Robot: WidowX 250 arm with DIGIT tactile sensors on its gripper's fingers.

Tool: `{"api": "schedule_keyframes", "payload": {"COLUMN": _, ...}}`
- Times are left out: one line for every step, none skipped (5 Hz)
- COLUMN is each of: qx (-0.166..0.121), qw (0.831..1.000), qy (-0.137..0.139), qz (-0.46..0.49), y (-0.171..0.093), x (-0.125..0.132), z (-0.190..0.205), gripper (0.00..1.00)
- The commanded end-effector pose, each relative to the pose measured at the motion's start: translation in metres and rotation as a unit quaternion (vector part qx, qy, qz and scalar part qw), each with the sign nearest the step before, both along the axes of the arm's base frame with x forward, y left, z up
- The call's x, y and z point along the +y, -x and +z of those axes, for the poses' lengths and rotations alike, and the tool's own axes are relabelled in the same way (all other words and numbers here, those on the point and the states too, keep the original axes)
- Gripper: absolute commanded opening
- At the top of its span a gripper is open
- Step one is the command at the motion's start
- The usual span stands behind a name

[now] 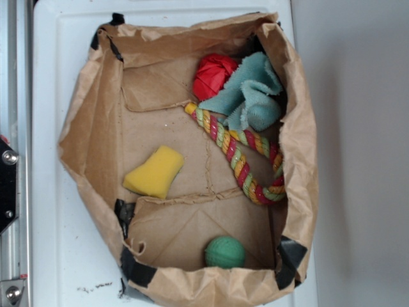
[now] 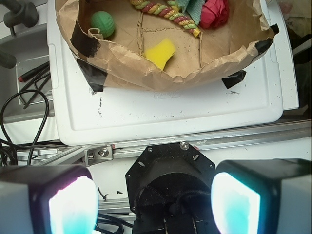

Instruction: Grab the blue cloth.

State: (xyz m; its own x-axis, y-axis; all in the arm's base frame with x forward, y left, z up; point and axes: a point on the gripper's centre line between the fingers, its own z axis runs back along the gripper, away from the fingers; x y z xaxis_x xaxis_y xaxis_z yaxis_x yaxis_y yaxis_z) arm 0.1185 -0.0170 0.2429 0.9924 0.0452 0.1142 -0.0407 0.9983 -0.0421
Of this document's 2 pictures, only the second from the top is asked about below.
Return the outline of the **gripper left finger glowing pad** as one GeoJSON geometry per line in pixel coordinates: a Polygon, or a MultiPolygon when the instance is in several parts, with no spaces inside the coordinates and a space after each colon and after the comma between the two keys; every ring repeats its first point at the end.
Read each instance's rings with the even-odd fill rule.
{"type": "Polygon", "coordinates": [[[97,188],[82,165],[0,169],[2,234],[90,234],[97,216],[97,188]]]}

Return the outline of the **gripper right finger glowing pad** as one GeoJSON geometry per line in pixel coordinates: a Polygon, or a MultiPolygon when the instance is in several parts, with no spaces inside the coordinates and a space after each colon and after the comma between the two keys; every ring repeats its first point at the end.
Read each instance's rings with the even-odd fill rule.
{"type": "Polygon", "coordinates": [[[211,205],[222,234],[310,234],[312,163],[306,159],[225,160],[211,205]]]}

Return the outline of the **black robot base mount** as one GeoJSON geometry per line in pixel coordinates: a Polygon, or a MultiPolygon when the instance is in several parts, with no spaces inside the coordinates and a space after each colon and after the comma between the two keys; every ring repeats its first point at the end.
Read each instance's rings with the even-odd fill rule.
{"type": "Polygon", "coordinates": [[[215,164],[187,142],[147,146],[125,175],[134,234],[217,234],[215,164]]]}

